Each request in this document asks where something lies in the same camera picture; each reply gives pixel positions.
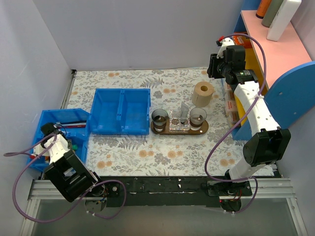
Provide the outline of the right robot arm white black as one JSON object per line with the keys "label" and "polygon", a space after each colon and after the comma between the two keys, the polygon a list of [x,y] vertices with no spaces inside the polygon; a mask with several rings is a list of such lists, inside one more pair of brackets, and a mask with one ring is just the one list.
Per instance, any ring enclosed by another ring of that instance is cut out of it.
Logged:
{"label": "right robot arm white black", "polygon": [[222,45],[217,54],[211,54],[208,74],[225,78],[240,100],[249,121],[252,137],[243,147],[243,158],[228,171],[229,179],[223,182],[223,191],[234,195],[239,182],[248,180],[266,165],[282,159],[291,138],[288,129],[281,129],[272,117],[264,97],[260,94],[255,72],[245,68],[246,51],[238,45]]}

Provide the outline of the white toothpaste tube black cap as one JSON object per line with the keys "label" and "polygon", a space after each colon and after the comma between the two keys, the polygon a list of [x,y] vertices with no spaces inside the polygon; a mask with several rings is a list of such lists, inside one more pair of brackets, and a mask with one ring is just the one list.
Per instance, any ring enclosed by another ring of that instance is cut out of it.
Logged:
{"label": "white toothpaste tube black cap", "polygon": [[189,106],[185,104],[184,102],[181,103],[181,110],[180,110],[180,122],[181,124],[184,124],[187,120],[189,112]]}

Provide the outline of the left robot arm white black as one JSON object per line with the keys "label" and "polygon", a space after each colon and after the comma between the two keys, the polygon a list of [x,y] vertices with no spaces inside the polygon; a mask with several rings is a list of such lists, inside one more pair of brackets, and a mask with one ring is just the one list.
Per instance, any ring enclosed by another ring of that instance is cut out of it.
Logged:
{"label": "left robot arm white black", "polygon": [[46,138],[41,146],[48,149],[50,157],[44,173],[62,196],[69,202],[87,190],[95,197],[101,196],[105,190],[104,183],[76,155],[66,135],[53,123],[44,124],[41,132]]}

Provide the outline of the clear glass cup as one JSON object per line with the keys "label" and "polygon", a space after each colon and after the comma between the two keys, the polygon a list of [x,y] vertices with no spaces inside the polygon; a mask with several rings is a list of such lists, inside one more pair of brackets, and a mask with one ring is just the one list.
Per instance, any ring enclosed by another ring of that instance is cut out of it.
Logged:
{"label": "clear glass cup", "polygon": [[203,108],[195,107],[191,109],[189,118],[191,130],[199,130],[207,118],[207,113]]}

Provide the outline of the clear acrylic holder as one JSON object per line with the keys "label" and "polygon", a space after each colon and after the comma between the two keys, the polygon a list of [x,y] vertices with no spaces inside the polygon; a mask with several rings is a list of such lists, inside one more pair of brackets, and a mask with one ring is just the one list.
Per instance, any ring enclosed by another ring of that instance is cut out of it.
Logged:
{"label": "clear acrylic holder", "polygon": [[169,113],[169,121],[170,121],[170,128],[171,129],[190,129],[190,123],[189,123],[189,115],[187,117],[187,120],[184,124],[181,124],[180,122],[180,110],[170,110]]}

